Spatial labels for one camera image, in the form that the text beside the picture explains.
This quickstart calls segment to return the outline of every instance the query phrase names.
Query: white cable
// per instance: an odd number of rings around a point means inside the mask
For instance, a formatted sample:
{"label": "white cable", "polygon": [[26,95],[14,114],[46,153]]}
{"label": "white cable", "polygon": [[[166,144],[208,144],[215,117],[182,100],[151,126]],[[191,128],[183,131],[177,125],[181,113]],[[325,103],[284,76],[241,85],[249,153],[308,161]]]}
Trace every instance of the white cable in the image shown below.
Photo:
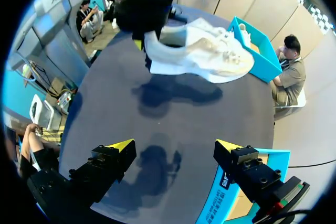
{"label": "white cable", "polygon": [[32,68],[32,66],[31,66],[30,62],[29,62],[25,57],[23,57],[19,52],[16,52],[16,53],[17,53],[18,55],[20,55],[20,57],[23,59],[23,61],[25,62],[25,64],[27,64],[27,66],[29,66],[30,71],[31,71],[31,74],[34,76],[33,79],[28,79],[28,78],[24,77],[22,74],[20,74],[21,77],[22,77],[24,80],[26,80],[26,81],[30,81],[30,82],[36,81],[37,78],[36,78],[36,75],[35,75],[35,73],[34,73],[34,71],[33,71],[33,68]]}

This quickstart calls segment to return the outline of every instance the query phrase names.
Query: machine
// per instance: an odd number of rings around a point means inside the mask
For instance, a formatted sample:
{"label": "machine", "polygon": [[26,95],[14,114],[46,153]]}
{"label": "machine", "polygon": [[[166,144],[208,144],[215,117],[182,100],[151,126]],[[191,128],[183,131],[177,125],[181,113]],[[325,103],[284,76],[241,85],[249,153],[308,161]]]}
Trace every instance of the machine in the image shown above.
{"label": "machine", "polygon": [[[90,207],[103,198],[114,181],[121,181],[136,156],[133,139],[110,146],[99,145],[84,165],[69,170],[70,180],[53,169],[43,169],[31,176],[28,187],[52,222],[122,223]],[[286,183],[281,182],[281,171],[263,164],[258,151],[250,145],[228,150],[216,141],[214,158],[225,171],[225,186],[229,188],[237,183],[248,199],[260,207],[253,223],[291,223],[295,214],[309,212],[289,211],[300,202],[310,185],[294,176]]]}

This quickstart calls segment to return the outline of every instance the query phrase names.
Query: blue tray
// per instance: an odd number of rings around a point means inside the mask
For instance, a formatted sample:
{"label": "blue tray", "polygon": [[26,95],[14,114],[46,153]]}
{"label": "blue tray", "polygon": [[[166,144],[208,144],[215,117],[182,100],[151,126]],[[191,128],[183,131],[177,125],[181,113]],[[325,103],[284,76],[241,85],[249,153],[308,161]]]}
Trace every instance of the blue tray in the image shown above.
{"label": "blue tray", "polygon": [[[260,53],[247,47],[243,40],[243,35],[239,29],[239,24],[245,24],[246,30],[251,34],[251,43],[259,48]],[[252,54],[255,63],[250,73],[258,77],[264,82],[269,83],[276,76],[282,73],[282,69],[273,46],[267,36],[260,32],[257,28],[250,25],[246,21],[234,17],[228,31],[233,31],[235,38],[241,43],[244,49]]]}

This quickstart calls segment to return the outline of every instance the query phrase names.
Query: seated person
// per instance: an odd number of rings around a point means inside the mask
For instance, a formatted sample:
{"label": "seated person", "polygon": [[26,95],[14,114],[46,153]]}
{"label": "seated person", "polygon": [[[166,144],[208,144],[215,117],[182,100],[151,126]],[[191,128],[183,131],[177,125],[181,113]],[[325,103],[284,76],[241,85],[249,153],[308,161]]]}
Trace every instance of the seated person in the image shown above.
{"label": "seated person", "polygon": [[41,169],[53,168],[58,171],[58,160],[60,147],[51,142],[47,142],[35,134],[38,130],[42,133],[42,128],[37,124],[27,126],[21,146],[19,173],[24,181],[37,170],[30,162],[30,150],[34,153],[37,164]]}
{"label": "seated person", "polygon": [[297,105],[297,98],[306,80],[305,65],[300,57],[301,46],[297,37],[289,35],[285,44],[276,50],[282,74],[271,81],[275,106]]}
{"label": "seated person", "polygon": [[93,9],[89,7],[90,1],[83,0],[76,18],[78,32],[87,43],[93,41],[94,33],[101,32],[104,16],[103,11],[98,10],[97,5]]}

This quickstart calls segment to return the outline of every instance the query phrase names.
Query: table surface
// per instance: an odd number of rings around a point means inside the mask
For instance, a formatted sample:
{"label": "table surface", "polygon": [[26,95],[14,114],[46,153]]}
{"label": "table surface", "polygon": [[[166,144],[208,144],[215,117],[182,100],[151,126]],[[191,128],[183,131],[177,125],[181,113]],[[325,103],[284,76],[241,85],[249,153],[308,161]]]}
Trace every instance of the table surface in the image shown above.
{"label": "table surface", "polygon": [[[229,22],[182,7],[191,22]],[[255,76],[223,84],[193,74],[151,75],[145,54],[120,32],[85,76],[62,137],[60,173],[78,168],[99,144],[135,139],[137,158],[92,209],[125,223],[194,223],[217,170],[217,138],[272,148],[273,101]]]}

